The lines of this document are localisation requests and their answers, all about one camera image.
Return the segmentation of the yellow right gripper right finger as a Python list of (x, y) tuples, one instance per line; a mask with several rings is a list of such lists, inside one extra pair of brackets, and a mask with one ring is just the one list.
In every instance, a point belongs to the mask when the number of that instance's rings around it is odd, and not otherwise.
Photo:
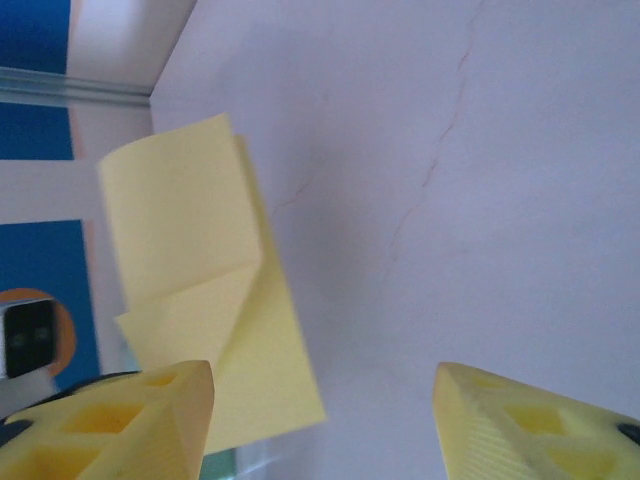
[(432, 399), (447, 480), (640, 480), (640, 420), (442, 362)]

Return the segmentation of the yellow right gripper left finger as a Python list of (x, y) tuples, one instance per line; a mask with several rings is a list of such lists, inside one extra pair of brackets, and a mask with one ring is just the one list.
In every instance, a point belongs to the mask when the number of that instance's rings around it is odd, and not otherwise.
[(42, 400), (0, 421), (0, 480), (198, 480), (213, 406), (204, 360)]

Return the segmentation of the yellow paper sheet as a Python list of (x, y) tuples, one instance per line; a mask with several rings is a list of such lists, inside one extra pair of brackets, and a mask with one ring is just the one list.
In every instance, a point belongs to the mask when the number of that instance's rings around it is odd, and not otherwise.
[(205, 360), (206, 451), (326, 418), (246, 144), (229, 118), (152, 135), (99, 166), (126, 310), (144, 369)]

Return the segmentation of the mint green zip case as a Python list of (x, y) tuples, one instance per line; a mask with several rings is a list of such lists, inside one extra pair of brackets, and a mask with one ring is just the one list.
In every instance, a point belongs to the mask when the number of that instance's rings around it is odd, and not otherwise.
[(203, 457), (199, 480), (235, 480), (236, 451), (229, 449)]

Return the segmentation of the aluminium corner post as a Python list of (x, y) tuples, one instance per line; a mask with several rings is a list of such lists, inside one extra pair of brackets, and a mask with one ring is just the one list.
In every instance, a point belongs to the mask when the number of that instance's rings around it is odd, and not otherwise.
[(146, 87), (78, 79), (62, 74), (0, 67), (0, 102), (64, 106), (70, 103), (148, 107)]

